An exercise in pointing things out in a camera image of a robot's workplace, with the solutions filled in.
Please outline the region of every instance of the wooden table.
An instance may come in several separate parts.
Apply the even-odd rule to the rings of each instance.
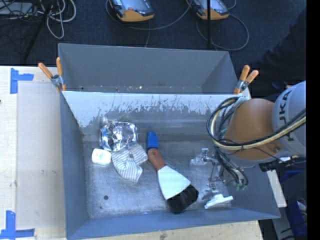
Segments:
[[[18,92],[15,94],[10,94],[10,77],[11,77],[11,68],[19,71],[19,74],[33,74],[32,81],[18,81]],[[49,68],[53,75],[56,75],[56,68]],[[46,89],[46,93],[41,91],[36,91],[36,86],[41,86],[41,88]],[[43,220],[38,220],[34,223],[34,216],[38,215],[39,218],[45,218],[53,216],[53,211],[59,209],[64,209],[63,207],[63,195],[62,200],[61,196],[46,196],[50,195],[46,188],[51,188],[51,191],[54,192],[62,192],[62,169],[55,168],[51,170],[52,175],[53,172],[58,172],[51,178],[50,174],[50,166],[61,166],[61,164],[57,163],[56,165],[46,164],[49,166],[46,170],[42,169],[42,167],[37,167],[33,164],[33,166],[29,166],[29,173],[34,173],[34,178],[32,178],[32,182],[35,184],[32,188],[28,189],[28,191],[24,190],[24,192],[19,193],[19,189],[23,189],[23,184],[27,184],[24,178],[19,178],[19,175],[23,175],[20,173],[18,168],[21,168],[21,164],[19,165],[19,161],[17,159],[19,142],[18,136],[21,136],[17,133],[21,133],[19,130],[20,124],[18,124],[18,118],[23,118],[23,111],[19,111],[18,104],[26,103],[24,100],[26,98],[25,90],[28,88],[34,89],[34,98],[41,97],[41,95],[51,95],[55,97],[58,93],[56,88],[53,86],[51,81],[45,76],[45,74],[36,66],[34,67],[25,67],[25,66],[0,66],[0,230],[4,229],[6,226],[6,211],[12,211],[16,213],[16,230],[22,229],[30,229],[34,224],[40,225],[35,226],[34,236],[25,237],[25,240],[62,240],[65,238],[65,227],[64,227],[64,214],[54,214],[54,218],[52,220],[48,219],[45,223],[42,223]],[[29,104],[30,106],[37,106],[36,103]],[[37,115],[33,115],[32,120],[37,120]],[[37,125],[32,127],[32,132],[40,131],[42,135],[41,138],[46,137],[46,134],[49,134],[47,131],[44,131],[44,128],[40,127],[37,129]],[[55,129],[56,134],[60,137],[60,128],[52,127]],[[43,158],[50,159],[49,153],[41,154]],[[25,198],[27,200],[32,200],[32,198],[38,199],[37,202],[30,202],[29,205],[25,206],[23,209],[19,207],[17,202],[23,202]],[[280,202],[284,200],[281,199],[281,192],[279,192]],[[199,226],[192,228],[184,228],[184,229],[175,229],[175,230],[166,230],[166,231],[156,231],[156,232],[148,232],[148,233],[138,233],[131,235],[118,235],[118,236],[110,236],[110,237],[102,237],[95,239],[103,239],[103,240],[188,240],[188,239],[198,239],[198,240],[262,240],[262,233],[259,227],[258,221],[247,221],[247,222],[239,222],[239,223],[228,223],[228,224],[219,224],[219,225],[209,225],[209,226]]]

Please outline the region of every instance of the clamp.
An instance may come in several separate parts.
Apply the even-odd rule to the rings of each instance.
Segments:
[[[256,78],[256,76],[259,75],[258,70],[253,70],[250,74],[249,71],[250,67],[248,65],[244,65],[239,81],[237,82],[236,87],[234,88],[233,94],[237,95],[239,93],[242,93],[248,87],[248,85]]]
[[[66,88],[65,81],[64,81],[64,79],[62,77],[63,70],[62,70],[62,66],[61,66],[60,57],[56,58],[56,68],[58,70],[58,74],[56,74],[56,75],[53,75],[49,71],[49,69],[41,62],[38,63],[38,67],[51,80],[51,82],[53,83],[53,85],[55,86],[55,88],[57,89],[58,92],[60,92],[60,90],[66,91],[67,88]]]

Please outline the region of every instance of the white plastic piece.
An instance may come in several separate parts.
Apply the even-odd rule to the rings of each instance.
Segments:
[[[106,166],[111,162],[111,153],[108,150],[95,148],[91,156],[94,164]]]
[[[230,201],[232,201],[234,198],[233,196],[227,196],[224,197],[222,194],[216,194],[210,201],[208,201],[205,205],[204,208],[209,209],[212,207],[219,207],[223,204],[227,204]]]
[[[158,170],[157,174],[161,192],[165,200],[181,193],[191,183],[190,180],[167,165]]]
[[[286,161],[289,161],[291,159],[291,157],[290,156],[284,156],[284,157],[280,157],[280,160],[282,161],[282,162],[286,162]]]

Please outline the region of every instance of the striped cloth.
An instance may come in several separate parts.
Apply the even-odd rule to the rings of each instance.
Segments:
[[[140,144],[136,144],[130,149],[111,152],[111,159],[122,178],[136,183],[143,171],[139,165],[148,160],[148,155]]]

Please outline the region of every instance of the dark floor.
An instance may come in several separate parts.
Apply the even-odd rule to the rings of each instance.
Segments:
[[[54,34],[63,34],[62,38],[56,38],[43,19],[45,7],[41,8],[40,0],[15,1],[30,2],[41,13],[22,16],[16,11],[0,15],[0,65],[3,66],[36,66],[43,62],[48,67],[55,67],[58,44],[72,43],[222,50],[229,51],[235,68],[242,67],[284,38],[290,23],[307,4],[307,0],[221,0],[229,9],[229,17],[211,21],[208,27],[206,20],[200,20],[188,9],[186,0],[149,0],[154,17],[140,24],[123,24],[115,20],[108,13],[107,0],[73,0],[76,8],[73,20],[64,22],[63,29],[60,22],[50,21]],[[64,20],[74,13],[72,4],[65,1]],[[44,6],[50,3],[49,0],[42,2]],[[277,239],[271,220],[260,221],[260,227],[264,240]]]

